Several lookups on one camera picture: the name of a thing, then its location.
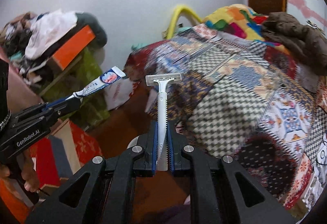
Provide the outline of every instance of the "pile of clothes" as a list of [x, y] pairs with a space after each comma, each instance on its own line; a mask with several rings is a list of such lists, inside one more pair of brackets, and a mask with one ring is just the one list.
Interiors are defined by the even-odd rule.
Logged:
[[305, 26], [290, 14], [273, 12], [262, 23], [261, 34], [270, 41], [283, 44], [315, 74], [327, 75], [327, 39], [314, 24]]
[[24, 82], [34, 90], [40, 89], [54, 78], [47, 65], [53, 50], [47, 50], [75, 27], [76, 23], [75, 12], [63, 13], [58, 10], [40, 15], [27, 12], [0, 30], [0, 46]]

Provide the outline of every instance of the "disposable razor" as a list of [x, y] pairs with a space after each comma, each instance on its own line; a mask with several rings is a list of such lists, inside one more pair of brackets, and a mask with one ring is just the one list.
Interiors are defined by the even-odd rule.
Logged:
[[158, 141], [157, 145], [157, 170], [168, 170], [167, 157], [167, 93], [166, 87], [169, 83], [181, 83], [180, 73], [167, 73], [147, 75], [145, 77], [147, 86], [159, 86], [158, 91]]

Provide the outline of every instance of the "bed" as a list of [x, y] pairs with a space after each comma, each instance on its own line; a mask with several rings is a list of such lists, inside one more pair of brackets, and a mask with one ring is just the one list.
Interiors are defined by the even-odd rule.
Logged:
[[[246, 6], [219, 9], [205, 23], [133, 52], [125, 72], [133, 81], [181, 73], [182, 84], [167, 92], [168, 118], [191, 145], [238, 159], [300, 220], [326, 185], [324, 160], [317, 163], [326, 140], [326, 77], [264, 41], [262, 19]], [[156, 118], [156, 101], [150, 104]]]

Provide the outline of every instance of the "yellow hose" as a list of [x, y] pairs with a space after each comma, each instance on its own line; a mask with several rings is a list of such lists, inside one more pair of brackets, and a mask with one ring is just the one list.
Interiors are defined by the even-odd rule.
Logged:
[[171, 18], [169, 27], [167, 29], [167, 36], [166, 39], [171, 39], [174, 36], [175, 28], [177, 21], [179, 19], [179, 15], [184, 12], [188, 14], [189, 16], [193, 17], [196, 21], [199, 23], [202, 23], [201, 18], [188, 6], [186, 5], [177, 5], [174, 9], [173, 17]]

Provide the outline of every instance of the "blue gripper pad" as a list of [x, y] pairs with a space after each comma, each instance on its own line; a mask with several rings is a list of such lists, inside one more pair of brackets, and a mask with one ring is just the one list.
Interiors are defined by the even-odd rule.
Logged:
[[48, 103], [44, 110], [47, 110], [48, 108], [54, 107], [54, 106], [58, 105], [59, 103], [64, 102], [68, 97], [69, 96], [66, 96], [65, 98], [61, 98], [54, 102]]
[[152, 152], [152, 174], [156, 173], [158, 157], [158, 122], [154, 126], [153, 152]]
[[173, 141], [171, 139], [171, 132], [170, 132], [169, 123], [167, 123], [167, 149], [168, 149], [169, 170], [171, 172], [174, 172], [175, 171], [174, 149], [173, 149]]

